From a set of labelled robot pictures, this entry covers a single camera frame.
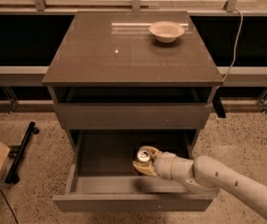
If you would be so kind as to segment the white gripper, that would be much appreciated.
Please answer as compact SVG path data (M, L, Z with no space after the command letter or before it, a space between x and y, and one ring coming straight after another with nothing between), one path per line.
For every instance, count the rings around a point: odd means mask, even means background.
M160 153L157 148L150 146L144 146L139 149L140 160L152 160L154 158L153 164L152 162L133 161L133 167L143 175L157 175L161 179L172 180L172 166L177 155L170 152Z

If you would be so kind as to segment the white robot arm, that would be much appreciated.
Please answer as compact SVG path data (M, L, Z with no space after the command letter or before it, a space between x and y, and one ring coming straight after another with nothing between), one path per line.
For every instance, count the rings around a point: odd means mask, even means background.
M177 181L196 193L223 189L267 220L267 186L213 158L199 156L193 161L143 146L137 151L133 167L143 175Z

